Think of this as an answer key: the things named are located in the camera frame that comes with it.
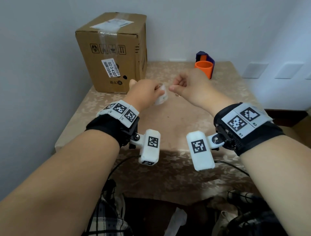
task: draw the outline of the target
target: table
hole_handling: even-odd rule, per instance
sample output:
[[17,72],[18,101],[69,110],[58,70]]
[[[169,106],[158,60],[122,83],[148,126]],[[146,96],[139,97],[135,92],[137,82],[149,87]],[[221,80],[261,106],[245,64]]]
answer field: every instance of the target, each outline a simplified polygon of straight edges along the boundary
[[[168,87],[179,71],[193,67],[194,63],[191,62],[149,62],[146,78],[155,79]],[[237,102],[250,102],[262,109],[231,62],[216,63],[211,83]],[[92,87],[57,140],[56,151],[82,133],[98,111],[124,96],[100,93]],[[206,136],[215,133],[213,118],[206,111],[169,92],[165,103],[152,106],[139,116],[140,134],[144,134],[147,129],[161,133],[160,158],[151,167],[141,165],[133,158],[113,173],[112,178],[125,196],[189,205],[213,196],[225,197],[226,191],[232,188],[256,192],[249,177],[228,165],[217,163],[214,169],[200,172],[193,168],[186,135],[197,130],[204,132]],[[138,154],[138,149],[122,147],[115,165],[122,159]],[[212,151],[212,154],[214,159],[243,168],[233,151],[221,147],[219,151]]]

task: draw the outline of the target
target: black cable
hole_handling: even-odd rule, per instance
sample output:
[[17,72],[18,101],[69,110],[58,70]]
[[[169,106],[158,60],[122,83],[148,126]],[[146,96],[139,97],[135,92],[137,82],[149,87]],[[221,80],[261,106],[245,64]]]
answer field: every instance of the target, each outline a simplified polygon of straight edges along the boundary
[[244,170],[240,169],[239,167],[236,167],[235,165],[232,165],[231,163],[225,162],[225,161],[220,161],[220,160],[214,160],[215,163],[224,163],[227,164],[229,166],[232,166],[233,168],[236,168],[237,170],[241,171],[242,173],[246,174],[247,176],[249,176],[249,174],[247,172],[245,172]]
[[112,175],[112,173],[125,161],[131,159],[131,158],[134,158],[134,157],[138,157],[138,156],[132,156],[132,157],[128,157],[128,158],[125,158],[124,160],[122,160],[118,165],[116,165],[116,167],[110,172],[110,174],[108,175],[108,178],[110,178],[110,176]]

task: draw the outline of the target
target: orange cup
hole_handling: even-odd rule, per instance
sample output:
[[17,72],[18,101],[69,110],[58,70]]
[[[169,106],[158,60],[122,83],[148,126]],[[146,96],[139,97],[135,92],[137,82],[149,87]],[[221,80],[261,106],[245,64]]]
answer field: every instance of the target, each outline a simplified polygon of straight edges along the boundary
[[199,68],[203,71],[208,79],[211,79],[212,71],[213,71],[213,63],[209,61],[197,61],[194,64],[194,68]]

